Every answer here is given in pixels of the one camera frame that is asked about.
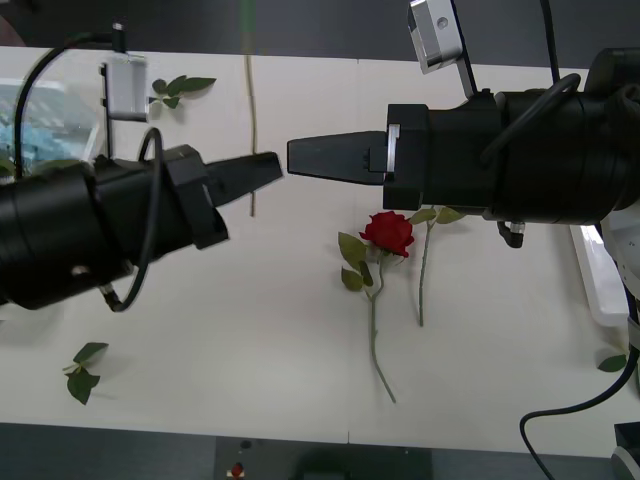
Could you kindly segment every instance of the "long stem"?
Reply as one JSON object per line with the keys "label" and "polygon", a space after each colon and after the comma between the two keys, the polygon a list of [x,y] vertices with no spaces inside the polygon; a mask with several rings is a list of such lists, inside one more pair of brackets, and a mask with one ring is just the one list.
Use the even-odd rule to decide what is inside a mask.
{"label": "long stem", "polygon": [[369,300],[371,301],[371,319],[369,322],[369,344],[371,348],[371,359],[373,360],[373,365],[376,367],[378,376],[380,377],[380,380],[382,380],[382,383],[384,384],[384,388],[387,389],[387,393],[389,394],[389,397],[391,397],[391,401],[393,403],[396,403],[396,397],[393,395],[393,392],[391,391],[391,388],[387,383],[387,379],[384,378],[384,374],[382,373],[382,370],[380,369],[380,365],[378,364],[378,357],[376,356],[376,337],[378,336],[378,330],[376,330],[376,300],[378,299],[380,292],[382,292],[382,289],[384,288],[384,276],[382,275],[383,265],[384,265],[384,258],[381,255],[380,256],[380,288],[376,293],[369,296]]}
{"label": "long stem", "polygon": [[420,303],[420,320],[419,325],[424,327],[424,272],[427,268],[427,255],[429,254],[429,239],[431,238],[431,230],[435,223],[427,223],[427,236],[424,239],[424,253],[422,254],[422,269],[420,270],[420,290],[418,291],[418,301]]}

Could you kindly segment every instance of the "white tabletop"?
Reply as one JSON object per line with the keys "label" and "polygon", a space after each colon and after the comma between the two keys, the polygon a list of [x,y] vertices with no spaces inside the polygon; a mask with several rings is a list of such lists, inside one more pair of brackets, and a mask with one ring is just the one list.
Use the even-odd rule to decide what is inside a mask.
{"label": "white tabletop", "polygon": [[[40,54],[0,49],[4,77]],[[89,104],[101,94],[102,54],[74,52],[49,72]],[[205,160],[245,154],[249,114],[241,57],[149,54],[150,80],[219,80],[181,112],[152,123],[165,145]],[[451,108],[464,99],[455,68],[423,77],[417,64],[256,58],[262,150],[285,162],[286,141],[385,128],[388,103]],[[476,67],[494,91],[545,87],[548,71]],[[144,126],[120,124],[132,158]],[[232,241],[154,264],[135,306],[110,313],[97,292],[0,324],[0,421],[291,440],[524,451],[519,418],[590,398],[615,380],[595,368],[606,347],[590,317],[566,227],[530,225],[521,251],[495,224],[467,218],[431,245],[427,319],[416,323],[422,229],[412,256],[390,269],[379,300],[378,353],[393,405],[372,369],[367,303],[344,290],[337,232],[356,233],[381,210],[380,189],[289,177],[221,209]],[[119,282],[124,292],[129,279]],[[88,341],[110,344],[87,407],[61,369]],[[533,422],[541,452],[608,456],[613,424],[632,421],[628,388],[607,404]]]}

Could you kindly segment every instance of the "black cylindrical motor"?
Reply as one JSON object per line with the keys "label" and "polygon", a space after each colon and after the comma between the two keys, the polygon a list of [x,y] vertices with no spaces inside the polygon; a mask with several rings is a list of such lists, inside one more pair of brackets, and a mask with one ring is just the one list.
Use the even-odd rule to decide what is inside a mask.
{"label": "black cylindrical motor", "polygon": [[[152,170],[102,158],[0,188],[0,304],[38,309],[131,273]],[[166,150],[153,260],[227,239],[216,207],[281,176],[275,153],[205,165],[189,146]]]}

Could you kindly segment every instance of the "black device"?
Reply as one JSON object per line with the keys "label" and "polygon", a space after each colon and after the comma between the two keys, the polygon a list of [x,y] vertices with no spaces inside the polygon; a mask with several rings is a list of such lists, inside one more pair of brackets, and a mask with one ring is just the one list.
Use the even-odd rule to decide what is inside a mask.
{"label": "black device", "polygon": [[[425,15],[418,9],[436,2],[453,6],[412,2],[414,40]],[[455,8],[451,16],[447,28],[459,28]],[[443,18],[426,23],[439,32]],[[459,41],[453,55],[467,102],[389,105],[386,131],[293,140],[289,173],[381,185],[385,209],[447,205],[481,215],[512,247],[522,246],[526,222],[595,224],[640,198],[640,49],[601,52],[583,92],[574,74],[550,90],[494,95],[477,90],[461,33]],[[444,54],[438,66],[448,64]]]}
{"label": "black device", "polygon": [[[22,118],[32,85],[64,51],[89,43],[111,45],[117,57],[101,68],[108,155],[21,178]],[[146,121],[145,69],[143,59],[126,55],[124,29],[114,24],[111,34],[82,34],[51,50],[27,76],[15,115],[18,180],[0,188],[0,304],[38,309],[97,287],[113,311],[124,311],[151,262],[226,240],[217,207],[282,176],[275,153],[205,164],[188,145],[165,150],[155,128],[137,162],[112,158],[111,121]],[[132,288],[120,301],[111,282],[134,266]]]}

